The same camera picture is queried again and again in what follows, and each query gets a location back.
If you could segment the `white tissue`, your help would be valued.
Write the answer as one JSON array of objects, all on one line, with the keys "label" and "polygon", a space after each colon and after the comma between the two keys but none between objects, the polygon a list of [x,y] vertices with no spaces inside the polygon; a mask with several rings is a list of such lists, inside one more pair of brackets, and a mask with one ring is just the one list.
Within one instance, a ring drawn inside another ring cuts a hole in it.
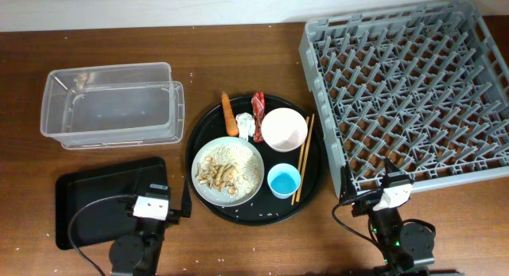
[{"label": "white tissue", "polygon": [[237,128],[239,131],[239,137],[244,141],[247,141],[249,137],[252,137],[255,133],[255,120],[249,113],[242,113],[235,116]]}]

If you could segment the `orange carrot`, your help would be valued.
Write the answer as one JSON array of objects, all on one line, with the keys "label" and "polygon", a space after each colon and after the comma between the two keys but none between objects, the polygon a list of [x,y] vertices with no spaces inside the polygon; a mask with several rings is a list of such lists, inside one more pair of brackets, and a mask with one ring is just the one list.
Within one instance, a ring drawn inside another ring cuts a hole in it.
[{"label": "orange carrot", "polygon": [[235,116],[234,116],[233,110],[231,108],[231,102],[230,102],[229,96],[224,91],[221,94],[221,102],[222,102],[223,116],[224,116],[227,134],[232,137],[238,136],[239,129],[237,127],[237,123],[235,121]]}]

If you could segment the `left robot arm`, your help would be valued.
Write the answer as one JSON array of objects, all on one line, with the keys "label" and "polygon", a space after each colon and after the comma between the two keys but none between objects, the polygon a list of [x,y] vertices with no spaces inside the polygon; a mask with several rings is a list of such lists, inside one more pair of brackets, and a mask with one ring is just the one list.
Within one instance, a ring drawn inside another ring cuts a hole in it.
[{"label": "left robot arm", "polygon": [[140,177],[137,173],[134,194],[126,201],[126,214],[135,219],[134,231],[117,238],[109,251],[113,275],[155,275],[166,229],[191,216],[187,181],[184,181],[181,207],[172,209],[168,181],[142,181]]}]

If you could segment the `rice and food scraps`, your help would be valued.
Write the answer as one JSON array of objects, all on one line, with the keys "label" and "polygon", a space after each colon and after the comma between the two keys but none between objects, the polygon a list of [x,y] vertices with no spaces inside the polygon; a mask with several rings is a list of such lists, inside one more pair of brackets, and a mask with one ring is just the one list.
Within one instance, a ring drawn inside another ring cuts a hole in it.
[{"label": "rice and food scraps", "polygon": [[198,183],[240,199],[262,183],[260,164],[245,146],[230,144],[206,150],[197,165]]}]

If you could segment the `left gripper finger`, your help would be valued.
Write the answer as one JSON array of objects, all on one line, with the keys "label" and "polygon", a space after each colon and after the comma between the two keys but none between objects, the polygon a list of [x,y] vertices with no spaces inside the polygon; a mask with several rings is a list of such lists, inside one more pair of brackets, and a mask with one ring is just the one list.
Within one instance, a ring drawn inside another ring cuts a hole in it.
[{"label": "left gripper finger", "polygon": [[188,178],[185,178],[184,188],[181,196],[181,217],[190,218],[192,213],[192,199],[190,196]]},{"label": "left gripper finger", "polygon": [[149,185],[153,179],[153,167],[141,167],[138,169],[135,177],[135,185]]}]

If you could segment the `light blue cup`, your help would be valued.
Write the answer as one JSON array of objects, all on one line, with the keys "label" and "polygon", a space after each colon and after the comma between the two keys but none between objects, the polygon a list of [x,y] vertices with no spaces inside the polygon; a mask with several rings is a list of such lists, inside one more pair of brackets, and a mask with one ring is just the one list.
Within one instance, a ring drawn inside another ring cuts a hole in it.
[{"label": "light blue cup", "polygon": [[267,184],[275,197],[287,199],[299,189],[301,174],[293,165],[280,163],[268,172]]}]

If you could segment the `red snack wrapper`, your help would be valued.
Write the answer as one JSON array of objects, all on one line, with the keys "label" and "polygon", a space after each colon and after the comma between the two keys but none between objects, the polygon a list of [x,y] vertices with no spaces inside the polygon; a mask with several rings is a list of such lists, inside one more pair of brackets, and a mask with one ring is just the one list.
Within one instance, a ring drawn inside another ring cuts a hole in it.
[{"label": "red snack wrapper", "polygon": [[265,117],[265,109],[266,109],[266,102],[265,102],[265,95],[262,91],[255,92],[251,97],[251,105],[253,107],[253,117],[254,117],[254,124],[255,124],[255,130],[253,139],[254,142],[262,142],[262,132],[261,132],[261,125],[262,121]]}]

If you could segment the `grey plate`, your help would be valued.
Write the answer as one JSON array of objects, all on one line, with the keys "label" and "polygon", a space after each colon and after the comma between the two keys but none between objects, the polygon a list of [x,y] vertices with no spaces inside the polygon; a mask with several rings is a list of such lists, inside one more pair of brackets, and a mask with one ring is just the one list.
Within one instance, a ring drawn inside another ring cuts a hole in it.
[{"label": "grey plate", "polygon": [[246,195],[243,198],[240,199],[234,199],[230,198],[227,194],[223,192],[218,192],[214,189],[209,189],[208,187],[204,185],[200,185],[198,183],[197,177],[195,174],[197,173],[197,165],[200,157],[203,157],[206,150],[210,150],[211,148],[215,146],[221,146],[221,145],[230,145],[230,144],[236,144],[247,147],[249,150],[251,150],[255,156],[258,159],[258,162],[260,164],[261,174],[262,174],[262,183],[264,179],[264,173],[265,168],[263,164],[263,159],[259,151],[251,145],[249,142],[244,141],[241,138],[237,137],[221,137],[216,138],[207,144],[205,144],[203,147],[201,147],[198,152],[196,153],[195,157],[192,158],[192,166],[191,166],[191,177],[192,177],[192,184],[194,188],[197,190],[197,193],[204,198],[208,203],[214,204],[220,207],[234,207],[238,206],[240,204],[246,203],[248,200],[253,198],[256,193],[258,193],[259,189],[262,187],[262,183],[254,190],[252,193]]}]

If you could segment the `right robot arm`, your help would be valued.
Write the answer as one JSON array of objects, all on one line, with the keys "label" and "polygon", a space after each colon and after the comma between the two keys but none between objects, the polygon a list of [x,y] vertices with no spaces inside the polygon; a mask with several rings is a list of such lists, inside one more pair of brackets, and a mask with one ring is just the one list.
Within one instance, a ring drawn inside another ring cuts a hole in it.
[{"label": "right robot arm", "polygon": [[398,209],[409,199],[414,180],[390,159],[384,160],[380,186],[357,196],[343,196],[335,208],[352,206],[352,215],[367,216],[368,236],[339,222],[343,228],[367,240],[382,254],[384,264],[373,275],[429,275],[434,263],[436,228],[423,220],[403,220]]}]

